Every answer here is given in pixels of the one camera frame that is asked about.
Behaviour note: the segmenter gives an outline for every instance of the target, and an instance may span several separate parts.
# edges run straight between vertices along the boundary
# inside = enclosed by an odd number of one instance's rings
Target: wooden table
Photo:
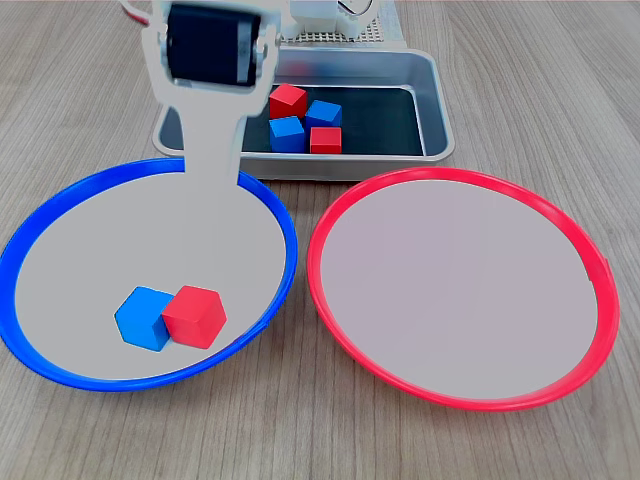
[[[446,165],[532,189],[608,257],[622,318],[606,366],[533,411],[425,403],[337,346],[301,262],[264,334],[176,385],[76,391],[32,373],[2,345],[0,478],[638,478],[640,4],[398,8],[409,46],[440,69],[457,142]],[[117,3],[0,2],[0,243],[61,188],[157,156],[158,111],[140,27]],[[346,186],[270,186],[294,216],[304,259],[312,228]]]

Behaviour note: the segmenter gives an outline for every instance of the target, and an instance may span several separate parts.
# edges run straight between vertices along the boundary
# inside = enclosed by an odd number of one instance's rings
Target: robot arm
[[[143,50],[156,98],[180,116],[190,181],[237,182],[246,118],[262,112],[273,85],[282,5],[153,2]]]
[[[306,33],[341,33],[357,38],[378,15],[380,0],[287,0],[282,34],[293,39]]]

